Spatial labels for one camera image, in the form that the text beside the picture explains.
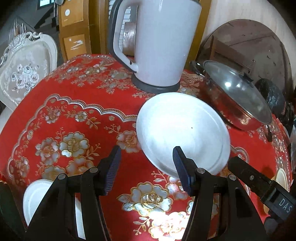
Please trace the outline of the black plastic bag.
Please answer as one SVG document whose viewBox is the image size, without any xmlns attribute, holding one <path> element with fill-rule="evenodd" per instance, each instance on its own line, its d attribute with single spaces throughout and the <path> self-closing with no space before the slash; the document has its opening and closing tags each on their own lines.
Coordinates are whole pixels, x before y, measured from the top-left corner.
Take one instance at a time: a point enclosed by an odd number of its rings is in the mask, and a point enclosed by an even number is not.
<svg viewBox="0 0 296 241">
<path fill-rule="evenodd" d="M 277 118 L 285 114 L 285 97 L 271 80 L 261 78 L 256 82 L 255 87 L 259 90 Z"/>
</svg>

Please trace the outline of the steel pot with lid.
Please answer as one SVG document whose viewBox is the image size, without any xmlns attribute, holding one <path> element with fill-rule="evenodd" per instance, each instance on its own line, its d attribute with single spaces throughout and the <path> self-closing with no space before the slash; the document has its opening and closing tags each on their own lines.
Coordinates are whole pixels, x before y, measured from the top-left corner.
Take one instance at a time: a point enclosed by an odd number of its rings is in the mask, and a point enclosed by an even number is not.
<svg viewBox="0 0 296 241">
<path fill-rule="evenodd" d="M 272 123 L 266 100 L 245 73 L 213 60 L 191 61 L 190 69 L 206 81 L 209 104 L 236 128 L 252 131 Z"/>
</svg>

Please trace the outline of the wooden cabinet door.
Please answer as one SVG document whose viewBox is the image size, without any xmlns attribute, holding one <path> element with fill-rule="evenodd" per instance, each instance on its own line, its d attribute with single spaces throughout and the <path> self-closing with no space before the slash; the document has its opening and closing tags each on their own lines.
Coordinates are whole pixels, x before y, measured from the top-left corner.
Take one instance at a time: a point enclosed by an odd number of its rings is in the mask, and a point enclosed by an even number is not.
<svg viewBox="0 0 296 241">
<path fill-rule="evenodd" d="M 89 1 L 64 1 L 58 7 L 59 41 L 63 60 L 91 53 Z"/>
</svg>

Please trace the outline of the white ornate floral chair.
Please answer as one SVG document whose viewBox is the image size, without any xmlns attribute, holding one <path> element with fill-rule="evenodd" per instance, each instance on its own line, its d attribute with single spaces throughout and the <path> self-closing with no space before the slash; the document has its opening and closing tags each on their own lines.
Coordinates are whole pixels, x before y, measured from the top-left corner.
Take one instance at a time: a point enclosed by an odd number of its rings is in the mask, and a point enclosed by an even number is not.
<svg viewBox="0 0 296 241">
<path fill-rule="evenodd" d="M 43 33 L 14 37 L 1 56 L 1 102 L 14 111 L 28 93 L 57 67 L 58 48 Z"/>
</svg>

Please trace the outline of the white electric kettle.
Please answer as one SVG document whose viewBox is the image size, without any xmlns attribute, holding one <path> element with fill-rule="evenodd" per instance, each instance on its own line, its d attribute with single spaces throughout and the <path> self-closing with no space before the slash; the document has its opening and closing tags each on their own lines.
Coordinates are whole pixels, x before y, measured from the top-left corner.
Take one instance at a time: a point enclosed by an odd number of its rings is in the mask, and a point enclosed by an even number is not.
<svg viewBox="0 0 296 241">
<path fill-rule="evenodd" d="M 125 11 L 137 6 L 134 59 L 119 47 Z M 109 18 L 110 54 L 132 72 L 140 90 L 175 92 L 189 55 L 202 6 L 199 1 L 115 1 Z"/>
</svg>

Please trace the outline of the round wooden tabletop leaning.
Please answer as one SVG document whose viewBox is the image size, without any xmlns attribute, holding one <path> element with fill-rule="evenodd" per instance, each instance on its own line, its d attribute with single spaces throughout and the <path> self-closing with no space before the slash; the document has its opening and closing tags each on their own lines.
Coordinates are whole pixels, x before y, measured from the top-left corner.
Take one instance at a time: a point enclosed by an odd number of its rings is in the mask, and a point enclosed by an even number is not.
<svg viewBox="0 0 296 241">
<path fill-rule="evenodd" d="M 260 22 L 240 19 L 218 27 L 196 57 L 200 64 L 209 59 L 245 72 L 254 81 L 269 79 L 285 98 L 293 97 L 292 70 L 284 44 Z"/>
</svg>

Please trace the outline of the red floral tablecloth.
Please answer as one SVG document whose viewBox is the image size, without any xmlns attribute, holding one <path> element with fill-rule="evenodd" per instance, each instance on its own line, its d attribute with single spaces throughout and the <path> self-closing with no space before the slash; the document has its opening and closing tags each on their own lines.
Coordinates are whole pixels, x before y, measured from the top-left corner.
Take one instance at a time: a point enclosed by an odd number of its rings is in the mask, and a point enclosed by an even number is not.
<svg viewBox="0 0 296 241">
<path fill-rule="evenodd" d="M 136 134 L 136 116 L 151 97 L 111 56 L 69 60 L 8 119 L 1 132 L 1 178 L 22 200 L 33 181 L 81 174 L 118 145 L 119 171 L 101 199 L 112 240 L 179 240 L 193 199 L 179 180 L 149 162 Z"/>
</svg>

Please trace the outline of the large white foam bowl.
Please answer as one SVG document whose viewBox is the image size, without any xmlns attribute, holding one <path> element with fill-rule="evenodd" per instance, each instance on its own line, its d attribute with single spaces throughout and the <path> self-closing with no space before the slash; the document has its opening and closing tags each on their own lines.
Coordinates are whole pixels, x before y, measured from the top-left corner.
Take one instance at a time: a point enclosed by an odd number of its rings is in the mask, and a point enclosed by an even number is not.
<svg viewBox="0 0 296 241">
<path fill-rule="evenodd" d="M 137 139 L 149 161 L 160 171 L 177 178 L 173 149 L 213 175 L 230 157 L 230 136 L 217 112 L 202 100 L 179 92 L 158 94 L 146 101 L 136 122 Z"/>
</svg>

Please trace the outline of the cream plastic ribbed bowl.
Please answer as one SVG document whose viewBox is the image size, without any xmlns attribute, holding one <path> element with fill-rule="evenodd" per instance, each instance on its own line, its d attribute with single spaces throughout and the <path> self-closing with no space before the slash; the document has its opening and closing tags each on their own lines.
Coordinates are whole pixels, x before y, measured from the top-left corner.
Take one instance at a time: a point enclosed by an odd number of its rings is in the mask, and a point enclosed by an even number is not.
<svg viewBox="0 0 296 241">
<path fill-rule="evenodd" d="M 279 168 L 278 172 L 271 180 L 274 180 L 275 182 L 277 182 L 286 191 L 288 190 L 288 179 L 287 179 L 286 172 L 283 168 Z M 291 207 L 289 207 L 289 202 L 285 197 L 279 196 L 279 200 L 277 201 L 277 204 L 281 209 L 284 210 L 284 213 L 289 213 L 289 210 L 291 209 Z"/>
</svg>

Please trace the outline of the small white foam bowl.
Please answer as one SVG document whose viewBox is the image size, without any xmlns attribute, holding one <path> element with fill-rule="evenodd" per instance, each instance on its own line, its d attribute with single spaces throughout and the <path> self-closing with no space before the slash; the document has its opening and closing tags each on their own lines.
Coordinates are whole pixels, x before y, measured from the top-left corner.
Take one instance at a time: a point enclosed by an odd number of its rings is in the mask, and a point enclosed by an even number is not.
<svg viewBox="0 0 296 241">
<path fill-rule="evenodd" d="M 51 180 L 39 179 L 32 182 L 25 190 L 23 195 L 23 216 L 28 227 L 35 217 L 44 217 L 52 210 L 55 210 L 58 201 L 55 200 L 54 195 L 50 197 L 47 193 L 52 184 L 53 181 Z M 75 218 L 78 237 L 86 240 L 81 203 L 77 197 L 75 198 Z"/>
</svg>

